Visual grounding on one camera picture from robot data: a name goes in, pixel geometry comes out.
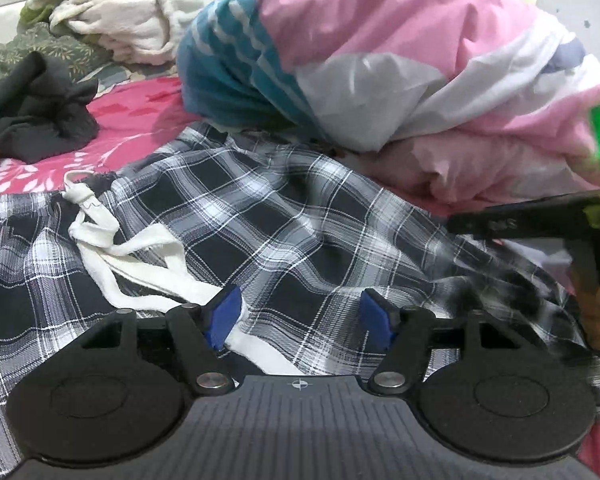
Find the person's hand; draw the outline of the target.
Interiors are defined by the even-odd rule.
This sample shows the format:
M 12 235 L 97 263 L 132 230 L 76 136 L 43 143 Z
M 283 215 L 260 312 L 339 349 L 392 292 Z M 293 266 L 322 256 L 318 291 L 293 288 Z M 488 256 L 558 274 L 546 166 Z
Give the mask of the person's hand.
M 571 256 L 569 277 L 579 308 L 586 342 L 600 355 L 600 251 L 591 244 L 568 243 Z

